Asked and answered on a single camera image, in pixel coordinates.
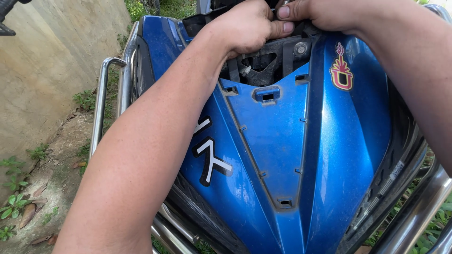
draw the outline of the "blue motorcycle fairing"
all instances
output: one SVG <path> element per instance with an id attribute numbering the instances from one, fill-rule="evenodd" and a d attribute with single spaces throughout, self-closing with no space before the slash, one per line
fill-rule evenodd
<path id="1" fill-rule="evenodd" d="M 145 16 L 155 79 L 191 38 L 181 22 Z M 331 81 L 345 47 L 353 88 Z M 181 174 L 249 252 L 334 253 L 389 143 L 386 75 L 360 40 L 326 33 L 311 59 L 272 86 L 220 79 Z"/>

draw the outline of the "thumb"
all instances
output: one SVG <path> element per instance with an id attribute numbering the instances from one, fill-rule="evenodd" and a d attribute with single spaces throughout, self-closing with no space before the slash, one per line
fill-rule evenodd
<path id="1" fill-rule="evenodd" d="M 272 31 L 268 39 L 279 39 L 290 35 L 295 28 L 293 22 L 275 20 L 270 23 Z"/>
<path id="2" fill-rule="evenodd" d="M 298 21 L 308 19 L 308 0 L 296 0 L 278 9 L 277 16 L 280 20 Z"/>

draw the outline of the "chrome crash guard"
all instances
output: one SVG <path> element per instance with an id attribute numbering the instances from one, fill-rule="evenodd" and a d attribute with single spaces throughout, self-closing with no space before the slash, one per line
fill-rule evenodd
<path id="1" fill-rule="evenodd" d="M 442 6 L 432 4 L 424 6 L 444 20 L 452 23 L 451 16 Z M 138 22 L 135 22 L 122 58 L 109 57 L 103 61 L 100 68 L 89 158 L 94 154 L 102 138 L 108 68 L 110 65 L 116 64 L 120 66 L 116 117 L 119 117 L 131 104 L 137 31 Z M 428 173 L 376 243 L 371 254 L 407 254 L 451 190 L 452 179 L 449 178 L 438 160 L 435 160 Z M 185 219 L 176 215 L 165 204 L 160 207 L 154 219 L 151 232 L 172 254 L 199 254 L 199 251 L 194 246 L 199 241 L 199 235 L 196 232 L 192 232 L 187 226 Z M 153 254 L 160 254 L 154 246 L 152 252 Z M 437 242 L 428 252 L 428 254 L 448 253 L 452 253 L 452 222 L 446 225 Z"/>

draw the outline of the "forearm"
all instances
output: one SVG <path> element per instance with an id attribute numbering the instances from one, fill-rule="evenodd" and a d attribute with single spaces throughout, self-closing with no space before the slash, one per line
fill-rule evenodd
<path id="1" fill-rule="evenodd" d="M 54 253 L 150 253 L 152 219 L 226 54 L 204 31 L 117 119 L 89 162 Z"/>
<path id="2" fill-rule="evenodd" d="M 356 35 L 374 51 L 452 175 L 452 26 L 411 0 L 400 0 L 367 14 Z"/>

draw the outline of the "red and yellow logo sticker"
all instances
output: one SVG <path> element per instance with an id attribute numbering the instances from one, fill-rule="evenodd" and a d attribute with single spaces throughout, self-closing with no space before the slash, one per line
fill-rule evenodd
<path id="1" fill-rule="evenodd" d="M 343 56 L 344 52 L 344 47 L 338 42 L 336 45 L 338 57 L 334 60 L 330 68 L 331 81 L 335 87 L 341 90 L 350 90 L 353 87 L 353 73 L 347 67 L 347 62 Z"/>

